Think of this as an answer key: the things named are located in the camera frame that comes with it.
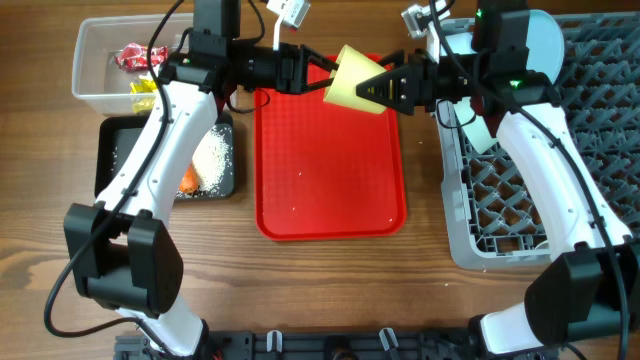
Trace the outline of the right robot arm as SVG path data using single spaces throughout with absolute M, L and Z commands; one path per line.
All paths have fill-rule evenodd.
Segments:
M 455 48 L 447 1 L 402 16 L 430 46 L 385 59 L 360 98 L 403 114 L 465 102 L 516 165 L 544 226 L 551 262 L 521 303 L 471 321 L 476 354 L 514 357 L 615 335 L 625 356 L 639 326 L 639 241 L 610 208 L 569 134 L 554 82 L 565 40 L 556 20 L 524 1 L 481 1 L 469 42 Z

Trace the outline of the red foil wrapper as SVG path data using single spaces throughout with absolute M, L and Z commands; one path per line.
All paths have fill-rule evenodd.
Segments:
M 168 57 L 167 46 L 151 48 L 150 56 L 148 50 L 147 46 L 130 43 L 114 56 L 115 63 L 120 69 L 133 72 L 147 69 L 149 65 L 158 66 Z

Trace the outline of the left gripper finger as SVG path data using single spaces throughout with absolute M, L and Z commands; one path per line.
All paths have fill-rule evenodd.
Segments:
M 308 78 L 306 78 L 302 84 L 302 92 L 309 93 L 309 92 L 314 92 L 320 89 L 330 87 L 333 81 L 334 81 L 333 78 L 326 78 L 326 79 L 321 79 L 319 81 L 309 83 Z
M 306 45 L 301 45 L 300 51 L 301 60 L 304 65 L 312 64 L 324 71 L 337 71 L 339 68 L 339 65 L 337 63 L 316 52 L 310 47 L 307 47 Z

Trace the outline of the white rice pile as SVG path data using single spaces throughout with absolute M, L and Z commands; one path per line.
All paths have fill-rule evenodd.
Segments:
M 219 199 L 230 196 L 235 187 L 233 128 L 229 124 L 218 124 L 210 129 L 198 145 L 190 164 L 197 173 L 199 189 L 193 194 L 178 190 L 177 199 Z

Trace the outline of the yellow cup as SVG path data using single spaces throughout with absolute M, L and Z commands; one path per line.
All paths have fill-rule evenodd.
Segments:
M 386 110 L 385 106 L 359 97 L 356 93 L 360 83 L 384 73 L 386 69 L 383 66 L 349 45 L 343 46 L 336 64 L 338 69 L 330 74 L 332 84 L 325 89 L 325 103 L 376 115 Z

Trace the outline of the light blue bowl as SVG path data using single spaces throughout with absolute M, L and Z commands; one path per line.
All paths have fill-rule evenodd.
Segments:
M 473 35 L 469 32 L 459 33 L 448 35 L 446 40 L 451 48 L 451 50 L 455 54 L 459 55 L 471 55 L 475 54 L 476 51 L 472 49 L 472 38 Z

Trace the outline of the light blue plate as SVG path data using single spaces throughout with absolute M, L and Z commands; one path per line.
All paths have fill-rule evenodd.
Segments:
M 565 41 L 556 20 L 543 10 L 529 12 L 526 46 L 529 49 L 526 69 L 544 73 L 555 83 L 563 66 Z

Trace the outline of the orange carrot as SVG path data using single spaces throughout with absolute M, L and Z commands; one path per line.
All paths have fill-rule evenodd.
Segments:
M 184 194 L 193 194 L 199 189 L 199 180 L 192 164 L 190 164 L 181 180 L 179 191 Z

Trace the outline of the green bowl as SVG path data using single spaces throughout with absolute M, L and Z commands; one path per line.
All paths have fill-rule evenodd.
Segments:
M 497 139 L 489 133 L 489 128 L 480 115 L 471 107 L 471 98 L 463 97 L 453 105 L 456 118 L 472 148 L 479 154 L 497 144 Z

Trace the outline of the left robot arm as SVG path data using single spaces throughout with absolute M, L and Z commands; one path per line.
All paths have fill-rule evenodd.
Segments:
M 303 45 L 263 47 L 240 35 L 237 1 L 198 1 L 189 45 L 150 67 L 154 108 L 124 165 L 92 205 L 75 204 L 63 227 L 69 263 L 63 278 L 119 321 L 137 325 L 161 359 L 209 359 L 206 322 L 180 296 L 182 258 L 168 221 L 202 138 L 238 87 L 299 95 L 322 88 L 310 66 L 336 64 Z

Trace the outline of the yellow wrapper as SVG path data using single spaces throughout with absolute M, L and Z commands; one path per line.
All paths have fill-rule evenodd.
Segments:
M 150 112 L 155 104 L 157 86 L 150 75 L 140 75 L 130 83 L 130 94 L 134 96 L 132 110 L 134 114 Z

